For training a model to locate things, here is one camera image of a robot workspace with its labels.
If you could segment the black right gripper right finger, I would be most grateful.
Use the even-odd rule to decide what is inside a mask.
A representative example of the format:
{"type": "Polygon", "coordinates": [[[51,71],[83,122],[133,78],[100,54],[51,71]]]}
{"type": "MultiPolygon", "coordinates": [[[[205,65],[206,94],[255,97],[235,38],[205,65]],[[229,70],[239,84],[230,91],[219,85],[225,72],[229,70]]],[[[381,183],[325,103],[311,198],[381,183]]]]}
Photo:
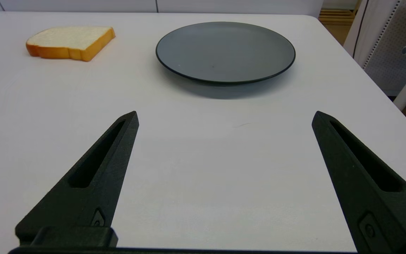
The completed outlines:
{"type": "Polygon", "coordinates": [[[406,254],[406,181],[329,114],[312,129],[357,252],[406,254]]]}

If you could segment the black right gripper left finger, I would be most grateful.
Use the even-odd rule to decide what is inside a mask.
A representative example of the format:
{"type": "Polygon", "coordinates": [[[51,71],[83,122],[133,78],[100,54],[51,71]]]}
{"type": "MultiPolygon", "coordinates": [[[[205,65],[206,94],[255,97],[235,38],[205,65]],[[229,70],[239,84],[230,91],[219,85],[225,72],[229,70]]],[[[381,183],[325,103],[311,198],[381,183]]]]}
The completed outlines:
{"type": "Polygon", "coordinates": [[[16,225],[21,246],[116,246],[111,228],[139,120],[119,117],[16,225]]]}

